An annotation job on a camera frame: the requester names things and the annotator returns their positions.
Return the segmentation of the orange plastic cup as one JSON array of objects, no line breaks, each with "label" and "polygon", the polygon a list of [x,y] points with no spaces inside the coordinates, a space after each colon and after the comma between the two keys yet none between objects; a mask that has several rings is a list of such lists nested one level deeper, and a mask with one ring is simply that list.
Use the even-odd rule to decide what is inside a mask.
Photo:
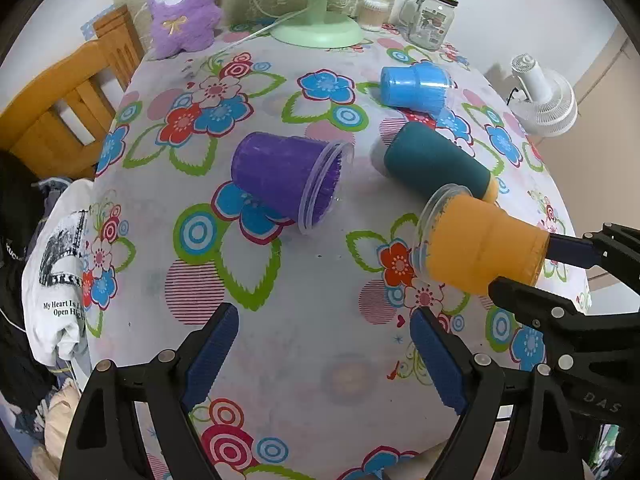
[{"label": "orange plastic cup", "polygon": [[445,184],[427,201],[411,244],[411,264],[421,280],[472,295],[487,295],[496,278],[533,285],[550,233]]}]

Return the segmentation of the blue plastic cup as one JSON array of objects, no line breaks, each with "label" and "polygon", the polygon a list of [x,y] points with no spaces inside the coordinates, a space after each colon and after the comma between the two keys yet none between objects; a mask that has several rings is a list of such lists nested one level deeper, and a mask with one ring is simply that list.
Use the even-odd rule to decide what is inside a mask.
[{"label": "blue plastic cup", "polygon": [[393,108],[438,117],[447,107],[448,94],[454,88],[449,73],[431,62],[406,67],[383,67],[380,73],[381,102]]}]

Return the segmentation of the purple plastic cup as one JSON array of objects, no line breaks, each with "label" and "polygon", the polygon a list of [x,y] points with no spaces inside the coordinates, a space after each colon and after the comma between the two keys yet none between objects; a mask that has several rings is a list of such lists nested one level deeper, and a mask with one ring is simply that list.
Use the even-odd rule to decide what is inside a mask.
[{"label": "purple plastic cup", "polygon": [[256,131],[236,147],[231,179],[307,234],[338,202],[353,158],[354,147],[347,141]]}]

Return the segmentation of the beige cloth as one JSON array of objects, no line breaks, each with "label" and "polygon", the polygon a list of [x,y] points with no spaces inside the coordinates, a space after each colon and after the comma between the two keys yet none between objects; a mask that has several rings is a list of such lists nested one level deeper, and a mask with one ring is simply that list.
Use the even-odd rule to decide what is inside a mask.
[{"label": "beige cloth", "polygon": [[70,378],[52,396],[44,418],[44,445],[36,445],[30,456],[30,466],[38,479],[58,478],[70,425],[79,400],[80,392]]}]

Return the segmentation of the white clip fan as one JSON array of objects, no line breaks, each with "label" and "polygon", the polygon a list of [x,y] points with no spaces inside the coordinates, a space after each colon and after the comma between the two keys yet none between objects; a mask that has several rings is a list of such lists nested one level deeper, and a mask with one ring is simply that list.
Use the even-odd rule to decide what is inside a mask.
[{"label": "white clip fan", "polygon": [[527,133],[553,138],[575,125],[577,99],[566,78],[542,68],[528,53],[512,58],[511,70],[518,81],[518,96],[508,107]]}]

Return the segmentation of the white printed t-shirt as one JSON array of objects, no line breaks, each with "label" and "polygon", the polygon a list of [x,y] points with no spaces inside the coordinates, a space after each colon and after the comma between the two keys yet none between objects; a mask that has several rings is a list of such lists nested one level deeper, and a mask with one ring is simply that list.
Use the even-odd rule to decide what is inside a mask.
[{"label": "white printed t-shirt", "polygon": [[70,361],[86,348],[82,243],[92,188],[92,181],[79,179],[61,194],[23,271],[27,339],[35,360],[47,367]]}]

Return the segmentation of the teal and yellow tumbler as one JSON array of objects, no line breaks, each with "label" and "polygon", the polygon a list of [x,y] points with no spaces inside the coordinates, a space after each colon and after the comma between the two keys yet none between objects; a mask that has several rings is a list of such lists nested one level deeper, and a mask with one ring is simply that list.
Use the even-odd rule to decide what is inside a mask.
[{"label": "teal and yellow tumbler", "polygon": [[396,133],[383,164],[393,178],[426,198],[446,184],[465,186],[487,203],[498,198],[498,182],[485,166],[420,122],[407,122]]}]

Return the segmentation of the glass mason jar mug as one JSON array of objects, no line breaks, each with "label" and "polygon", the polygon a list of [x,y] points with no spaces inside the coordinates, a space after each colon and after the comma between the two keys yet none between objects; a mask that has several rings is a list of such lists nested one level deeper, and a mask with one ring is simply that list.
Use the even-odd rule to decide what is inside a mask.
[{"label": "glass mason jar mug", "polygon": [[457,6],[457,0],[405,0],[398,21],[413,44],[437,51],[446,39]]}]

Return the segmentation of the wooden chair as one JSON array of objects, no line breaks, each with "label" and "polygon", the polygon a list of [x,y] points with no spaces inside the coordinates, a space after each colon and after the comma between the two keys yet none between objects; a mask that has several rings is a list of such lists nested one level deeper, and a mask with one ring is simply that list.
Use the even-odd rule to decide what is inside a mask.
[{"label": "wooden chair", "polygon": [[144,51],[123,4],[93,25],[96,39],[34,78],[1,114],[1,148],[41,179],[91,178],[116,116],[96,75],[126,89]]}]

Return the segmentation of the floral tablecloth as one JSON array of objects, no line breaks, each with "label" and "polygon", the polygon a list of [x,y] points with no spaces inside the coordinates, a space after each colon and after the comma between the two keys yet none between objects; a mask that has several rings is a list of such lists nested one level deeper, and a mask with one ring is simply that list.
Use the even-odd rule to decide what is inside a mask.
[{"label": "floral tablecloth", "polygon": [[[417,308],[502,366],[544,359],[541,336],[511,313],[411,269],[424,199],[386,177],[376,152],[414,114],[378,102],[378,75],[423,61],[456,85],[435,130],[497,179],[498,206],[572,234],[533,141],[483,75],[455,47],[426,52],[390,25],[326,50],[235,26],[205,51],[145,60],[119,104],[86,229],[90,354],[148,362],[234,304],[239,335],[190,413],[228,477],[357,479],[445,440],[456,414],[410,338]],[[233,184],[233,153],[255,131],[354,147],[317,229]]]}]

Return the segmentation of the cotton swab container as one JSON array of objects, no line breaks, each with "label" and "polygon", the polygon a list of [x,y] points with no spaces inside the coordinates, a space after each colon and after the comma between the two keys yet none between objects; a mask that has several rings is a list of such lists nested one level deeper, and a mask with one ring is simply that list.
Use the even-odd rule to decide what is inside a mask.
[{"label": "cotton swab container", "polygon": [[361,0],[358,6],[357,22],[364,30],[378,32],[390,10],[390,3],[386,0]]}]

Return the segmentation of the purple plush toy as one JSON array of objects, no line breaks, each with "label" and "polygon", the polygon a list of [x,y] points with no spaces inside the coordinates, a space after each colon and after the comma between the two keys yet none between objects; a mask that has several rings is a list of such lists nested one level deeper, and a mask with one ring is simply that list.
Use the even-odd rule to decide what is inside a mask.
[{"label": "purple plush toy", "polygon": [[198,52],[215,41],[215,27],[222,18],[216,0],[148,0],[154,58]]}]

